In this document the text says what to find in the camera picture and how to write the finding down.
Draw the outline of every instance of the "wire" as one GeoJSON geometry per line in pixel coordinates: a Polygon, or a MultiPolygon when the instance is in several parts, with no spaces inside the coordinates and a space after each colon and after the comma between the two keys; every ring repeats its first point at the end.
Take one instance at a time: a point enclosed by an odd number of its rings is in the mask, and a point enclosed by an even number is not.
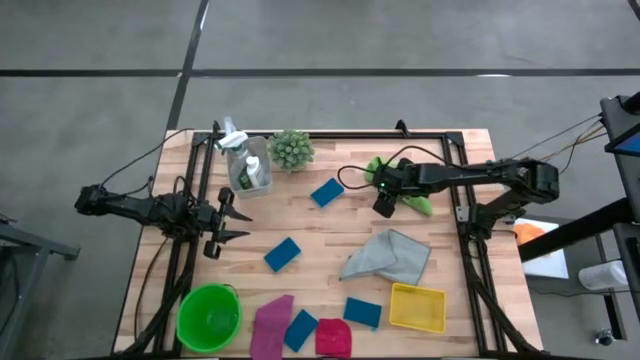
{"type": "Polygon", "coordinates": [[[529,289],[533,290],[534,292],[538,293],[539,295],[556,295],[556,296],[562,296],[562,297],[574,297],[574,296],[581,296],[581,295],[610,295],[610,294],[624,294],[624,293],[640,293],[640,291],[634,291],[634,290],[620,290],[620,291],[611,291],[611,292],[579,292],[579,293],[571,293],[571,294],[563,294],[563,293],[557,293],[557,292],[541,292],[536,288],[533,287],[529,287],[529,289]]]}
{"type": "Polygon", "coordinates": [[[603,126],[603,125],[601,125],[601,126],[600,126],[600,127],[598,127],[597,129],[595,129],[595,130],[593,130],[593,131],[591,131],[590,133],[588,133],[588,134],[587,134],[587,132],[588,132],[589,130],[591,130],[591,129],[592,129],[592,128],[597,124],[597,123],[598,123],[598,122],[596,121],[595,123],[591,124],[591,126],[589,126],[585,131],[583,131],[582,133],[580,133],[580,135],[578,135],[578,137],[576,138],[576,140],[575,140],[575,141],[573,141],[573,142],[571,142],[571,143],[567,144],[565,147],[563,147],[562,149],[560,149],[560,150],[558,150],[558,151],[556,151],[556,152],[553,152],[553,153],[551,153],[551,154],[548,154],[548,155],[546,155],[546,156],[542,157],[542,158],[540,159],[540,161],[549,162],[549,160],[551,160],[551,159],[553,159],[554,157],[556,157],[556,156],[560,155],[562,152],[566,151],[567,149],[570,149],[572,146],[574,146],[574,144],[575,144],[575,145],[580,145],[580,144],[583,144],[583,143],[585,143],[585,142],[587,142],[587,141],[592,140],[592,136],[593,136],[593,135],[597,134],[600,130],[604,129],[604,126],[603,126]]]}
{"type": "Polygon", "coordinates": [[[191,192],[191,186],[189,186],[189,184],[187,184],[187,179],[184,178],[184,176],[180,175],[177,176],[176,179],[173,181],[173,194],[177,194],[178,193],[178,181],[182,180],[182,183],[184,184],[185,189],[187,189],[187,196],[189,197],[189,199],[192,199],[194,201],[197,200],[197,198],[195,196],[193,196],[193,193],[191,192]]]}
{"type": "Polygon", "coordinates": [[[363,167],[355,166],[355,165],[345,165],[345,166],[341,167],[340,169],[338,169],[338,181],[340,182],[340,185],[344,186],[345,188],[347,188],[349,190],[360,190],[360,189],[367,188],[369,186],[373,186],[373,184],[365,184],[365,185],[360,185],[360,186],[349,186],[349,185],[345,184],[344,181],[342,181],[342,177],[340,176],[340,173],[344,169],[356,169],[356,170],[361,170],[361,171],[364,171],[364,172],[368,172],[370,174],[375,173],[375,171],[371,171],[369,169],[365,169],[363,167]]]}
{"type": "Polygon", "coordinates": [[[136,162],[140,161],[141,159],[143,159],[144,157],[148,156],[149,154],[151,154],[152,152],[158,150],[159,148],[162,147],[162,145],[164,145],[164,143],[166,143],[167,141],[169,141],[169,139],[171,139],[172,137],[180,134],[181,132],[185,132],[188,130],[194,130],[193,128],[184,128],[181,130],[176,131],[175,133],[171,134],[170,136],[166,137],[164,140],[162,140],[160,142],[160,144],[158,144],[156,147],[154,147],[153,149],[147,151],[146,153],[140,155],[139,157],[133,159],[131,162],[129,162],[127,165],[121,167],[120,169],[114,171],[111,175],[107,176],[106,179],[104,179],[104,181],[100,184],[100,189],[104,188],[104,185],[111,180],[114,176],[116,176],[118,173],[120,173],[121,171],[127,169],[129,166],[135,164],[136,162]]]}
{"type": "Polygon", "coordinates": [[[6,329],[11,317],[13,316],[13,312],[16,310],[16,306],[18,305],[18,301],[20,300],[20,281],[18,280],[18,263],[16,262],[16,258],[13,254],[11,254],[11,265],[13,266],[13,284],[16,292],[16,299],[13,301],[13,305],[11,305],[11,310],[7,315],[2,327],[0,328],[0,335],[4,333],[4,329],[6,329]]]}
{"type": "Polygon", "coordinates": [[[425,149],[423,147],[416,146],[416,145],[407,145],[407,146],[403,147],[402,149],[398,150],[398,152],[393,154],[393,156],[389,160],[387,160],[387,162],[383,166],[388,166],[391,163],[391,161],[393,161],[393,159],[395,159],[396,157],[398,157],[398,155],[402,154],[405,150],[408,150],[408,149],[417,149],[417,150],[426,152],[427,154],[433,156],[434,158],[442,161],[445,165],[453,166],[453,167],[456,167],[456,168],[459,168],[459,169],[468,170],[468,169],[466,169],[466,168],[464,168],[464,167],[462,167],[460,165],[456,165],[456,164],[454,164],[454,163],[452,163],[450,161],[447,161],[447,160],[443,159],[442,157],[436,155],[433,151],[427,150],[427,149],[425,149]]]}
{"type": "MultiPolygon", "coordinates": [[[[600,134],[598,136],[594,136],[594,137],[588,139],[585,142],[591,141],[593,139],[597,139],[597,138],[605,136],[605,135],[607,135],[607,134],[605,133],[605,134],[600,134]]],[[[569,153],[569,159],[567,160],[567,163],[564,165],[564,168],[562,168],[562,170],[560,170],[559,175],[562,175],[565,171],[567,171],[567,169],[569,168],[569,165],[571,165],[571,159],[573,158],[573,151],[576,149],[576,145],[579,145],[579,144],[574,143],[573,146],[571,147],[571,152],[569,153]]]]}
{"type": "Polygon", "coordinates": [[[138,301],[136,302],[136,310],[135,310],[135,313],[133,314],[133,337],[136,340],[138,339],[138,316],[140,315],[139,314],[140,303],[142,302],[142,295],[144,294],[144,288],[147,285],[147,281],[149,280],[151,269],[153,268],[153,265],[156,263],[156,260],[158,260],[158,256],[160,255],[160,250],[162,250],[162,248],[164,247],[164,245],[167,243],[168,240],[169,238],[165,238],[162,244],[160,245],[160,247],[158,248],[158,251],[156,251],[156,254],[153,256],[153,259],[151,259],[151,263],[149,263],[149,267],[147,268],[146,274],[144,274],[144,280],[142,280],[140,295],[138,296],[138,301]]]}
{"type": "Polygon", "coordinates": [[[140,191],[144,190],[144,189],[149,189],[149,193],[151,193],[151,183],[153,182],[153,176],[149,176],[149,178],[147,179],[147,182],[142,185],[141,187],[139,187],[136,190],[132,190],[123,194],[118,194],[118,195],[113,195],[113,196],[109,196],[109,197],[105,197],[103,200],[113,200],[113,199],[118,199],[118,198],[122,198],[125,196],[129,196],[129,195],[133,195],[136,193],[139,193],[140,191]]]}
{"type": "Polygon", "coordinates": [[[589,117],[589,118],[587,118],[587,119],[584,119],[584,120],[582,120],[582,121],[578,122],[577,124],[575,124],[575,125],[573,125],[573,126],[571,126],[571,127],[568,127],[567,129],[564,129],[564,130],[562,130],[561,132],[559,132],[559,133],[557,133],[557,134],[555,134],[555,135],[553,135],[553,136],[550,136],[550,137],[548,137],[548,138],[546,138],[546,139],[544,139],[544,140],[542,140],[542,141],[540,141],[540,142],[538,142],[538,143],[534,144],[533,146],[528,147],[528,148],[526,148],[526,149],[524,149],[524,150],[520,151],[519,153],[517,153],[517,154],[515,154],[515,155],[513,155],[513,156],[510,156],[510,157],[509,157],[509,159],[513,159],[513,158],[515,158],[516,156],[520,156],[520,155],[522,155],[522,154],[526,153],[526,152],[527,152],[527,151],[529,151],[529,150],[535,149],[535,148],[537,148],[538,146],[540,146],[540,145],[542,145],[542,144],[546,143],[547,141],[553,140],[553,139],[557,138],[558,136],[563,135],[563,134],[565,134],[565,133],[567,133],[567,132],[569,132],[569,131],[571,131],[571,130],[573,130],[573,129],[577,128],[578,126],[580,126],[580,125],[582,125],[582,124],[584,124],[584,123],[588,122],[589,120],[593,120],[593,119],[597,118],[597,117],[598,117],[598,116],[600,116],[600,115],[601,115],[601,114],[598,114],[598,115],[591,116],[591,117],[589,117]]]}

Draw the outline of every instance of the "wooden tabletop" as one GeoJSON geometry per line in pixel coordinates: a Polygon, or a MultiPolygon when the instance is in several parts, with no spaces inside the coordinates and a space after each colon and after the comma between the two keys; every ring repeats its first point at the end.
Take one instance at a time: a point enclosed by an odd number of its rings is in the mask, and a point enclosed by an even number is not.
{"type": "MultiPolygon", "coordinates": [[[[464,134],[470,163],[494,159],[487,130],[460,131],[464,134]]],[[[175,177],[184,174],[191,137],[191,132],[185,132],[165,144],[156,175],[154,194],[171,192],[175,177]]],[[[226,244],[217,261],[204,257],[200,249],[193,280],[194,288],[211,282],[231,284],[240,296],[244,316],[240,333],[227,348],[216,355],[248,357],[256,309],[284,294],[295,296],[293,316],[305,309],[317,319],[342,318],[345,301],[349,296],[382,305],[382,318],[376,332],[364,325],[349,322],[353,337],[353,357],[477,355],[449,190],[430,197],[434,212],[432,216],[427,217],[404,205],[398,205],[391,219],[385,219],[371,209],[376,199],[376,191],[373,188],[347,190],[325,209],[319,209],[309,196],[329,178],[335,177],[336,170],[341,166],[366,166],[373,157],[389,157],[409,144],[419,145],[442,155],[441,143],[436,140],[316,140],[315,161],[304,171],[287,175],[277,170],[273,174],[274,183],[269,195],[248,200],[236,197],[235,207],[254,221],[229,220],[227,228],[250,231],[251,235],[226,244]],[[396,229],[432,248],[419,285],[446,292],[445,334],[422,332],[389,324],[391,282],[388,280],[377,276],[344,282],[338,280],[348,256],[363,246],[374,234],[389,228],[396,229]],[[302,254],[286,268],[274,274],[263,256],[287,237],[294,239],[302,249],[302,254]]],[[[414,162],[437,162],[418,150],[408,150],[403,156],[414,162]]],[[[208,199],[216,199],[220,187],[228,184],[224,160],[216,154],[209,179],[208,199]]],[[[199,170],[200,166],[197,167],[196,180],[199,179],[199,170]]],[[[346,170],[343,175],[344,181],[352,186],[364,183],[362,173],[346,170]]],[[[475,187],[478,202],[481,203],[491,201],[502,191],[504,189],[500,185],[475,187]]],[[[497,228],[508,229],[505,225],[498,225],[497,228]]],[[[142,280],[151,258],[163,240],[157,229],[146,227],[143,230],[116,338],[116,351],[126,348],[133,341],[133,314],[142,280]]],[[[509,233],[495,233],[487,242],[487,246],[501,307],[527,340],[537,348],[542,348],[513,236],[509,233]]],[[[160,303],[169,250],[170,245],[165,245],[151,272],[141,304],[141,328],[149,322],[160,303]]],[[[489,347],[495,349],[489,313],[484,305],[482,308],[489,347]]],[[[177,307],[170,318],[172,327],[176,310],[177,307]]],[[[172,330],[168,331],[167,338],[172,339],[173,333],[172,330]]],[[[284,356],[315,356],[314,338],[312,334],[299,353],[294,353],[285,346],[284,356]]],[[[183,355],[195,354],[185,350],[183,355]]]]}

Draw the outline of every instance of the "bucket handle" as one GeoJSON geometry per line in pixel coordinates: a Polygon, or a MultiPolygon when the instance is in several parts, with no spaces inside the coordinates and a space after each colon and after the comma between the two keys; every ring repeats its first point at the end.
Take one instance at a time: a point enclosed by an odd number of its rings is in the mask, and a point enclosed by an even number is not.
{"type": "Polygon", "coordinates": [[[238,290],[236,290],[236,288],[234,288],[233,285],[231,285],[231,284],[222,284],[222,285],[223,286],[228,286],[233,291],[233,293],[236,294],[236,297],[238,299],[240,298],[240,295],[238,295],[238,290]]]}

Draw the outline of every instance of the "yellow tray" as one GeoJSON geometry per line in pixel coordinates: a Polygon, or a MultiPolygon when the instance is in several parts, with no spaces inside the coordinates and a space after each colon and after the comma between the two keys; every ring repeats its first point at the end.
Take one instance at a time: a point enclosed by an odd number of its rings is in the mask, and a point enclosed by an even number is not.
{"type": "Polygon", "coordinates": [[[392,325],[444,334],[446,300],[444,291],[394,283],[389,322],[392,325]]]}

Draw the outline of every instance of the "green toy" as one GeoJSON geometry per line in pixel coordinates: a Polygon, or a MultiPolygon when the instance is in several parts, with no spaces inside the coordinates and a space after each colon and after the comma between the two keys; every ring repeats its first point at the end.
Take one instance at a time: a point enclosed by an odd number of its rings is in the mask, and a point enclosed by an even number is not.
{"type": "MultiPolygon", "coordinates": [[[[382,159],[380,156],[376,156],[373,160],[369,162],[369,164],[367,164],[367,170],[376,171],[378,166],[386,162],[387,160],[382,159]]],[[[396,167],[396,165],[397,165],[396,162],[392,162],[391,164],[389,164],[389,166],[394,168],[396,167]]],[[[371,183],[373,181],[373,173],[365,172],[364,179],[368,183],[371,183]]],[[[419,211],[427,216],[430,216],[431,214],[433,214],[433,208],[431,207],[431,200],[427,199],[424,196],[403,196],[403,197],[400,197],[400,200],[403,203],[409,205],[410,208],[416,211],[419,211]]]]}

